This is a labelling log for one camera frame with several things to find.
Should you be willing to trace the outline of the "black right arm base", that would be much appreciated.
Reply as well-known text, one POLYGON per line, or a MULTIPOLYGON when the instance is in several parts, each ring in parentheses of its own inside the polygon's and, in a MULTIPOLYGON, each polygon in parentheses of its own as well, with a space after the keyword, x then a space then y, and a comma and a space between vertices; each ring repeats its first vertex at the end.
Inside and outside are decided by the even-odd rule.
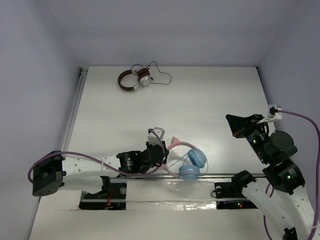
POLYGON ((211 192, 218 210, 257 209, 256 205, 240 193, 232 182, 216 182, 211 192))

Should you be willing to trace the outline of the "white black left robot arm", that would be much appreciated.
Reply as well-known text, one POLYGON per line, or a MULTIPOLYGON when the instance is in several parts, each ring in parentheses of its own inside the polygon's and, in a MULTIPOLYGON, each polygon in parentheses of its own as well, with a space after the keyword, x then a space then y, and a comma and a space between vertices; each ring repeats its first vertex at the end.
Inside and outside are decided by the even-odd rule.
POLYGON ((143 151, 133 150, 112 156, 92 157, 72 151, 53 151, 36 161, 28 171, 34 197, 45 197, 59 190, 82 191, 108 196, 113 178, 144 178, 167 161, 165 142, 146 143, 143 151))

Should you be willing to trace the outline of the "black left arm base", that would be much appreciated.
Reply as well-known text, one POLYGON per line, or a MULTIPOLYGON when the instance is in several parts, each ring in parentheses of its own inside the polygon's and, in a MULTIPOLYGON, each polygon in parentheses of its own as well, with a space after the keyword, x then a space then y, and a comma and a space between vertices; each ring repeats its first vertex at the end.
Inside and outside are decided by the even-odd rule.
POLYGON ((127 181, 111 181, 102 177, 102 186, 98 192, 82 192, 78 207, 81 210, 121 211, 126 210, 127 181))

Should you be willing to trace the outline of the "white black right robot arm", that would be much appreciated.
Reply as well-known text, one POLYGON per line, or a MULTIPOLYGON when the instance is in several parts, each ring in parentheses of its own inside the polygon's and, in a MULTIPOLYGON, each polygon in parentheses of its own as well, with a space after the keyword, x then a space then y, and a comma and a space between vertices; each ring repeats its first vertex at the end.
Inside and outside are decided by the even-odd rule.
POLYGON ((285 113, 271 108, 267 117, 254 114, 248 117, 227 114, 233 137, 246 139, 262 164, 269 185, 279 195, 286 210, 274 202, 259 187, 247 170, 235 174, 229 183, 231 192, 249 199, 277 229, 283 240, 318 240, 320 238, 320 207, 312 207, 306 181, 299 167, 291 160, 298 149, 286 132, 269 133, 268 124, 279 121, 285 113))

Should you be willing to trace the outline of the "pink blue cat-ear headphones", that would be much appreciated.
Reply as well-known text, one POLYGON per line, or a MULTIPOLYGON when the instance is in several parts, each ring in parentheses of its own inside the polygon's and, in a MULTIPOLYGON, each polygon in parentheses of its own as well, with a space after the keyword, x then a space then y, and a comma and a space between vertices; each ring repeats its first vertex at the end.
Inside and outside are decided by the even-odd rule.
POLYGON ((204 175, 204 173, 201 173, 201 169, 203 169, 205 166, 206 173, 208 172, 209 163, 207 157, 199 148, 197 148, 193 144, 186 141, 181 141, 176 137, 171 138, 171 142, 167 147, 167 150, 172 150, 173 148, 180 146, 188 147, 188 152, 178 160, 176 160, 176 162, 172 163, 170 166, 167 166, 167 164, 163 163, 160 169, 166 171, 173 178, 183 181, 196 181, 200 176, 204 175), (172 172, 170 168, 180 161, 183 161, 183 163, 179 167, 178 172, 172 172))

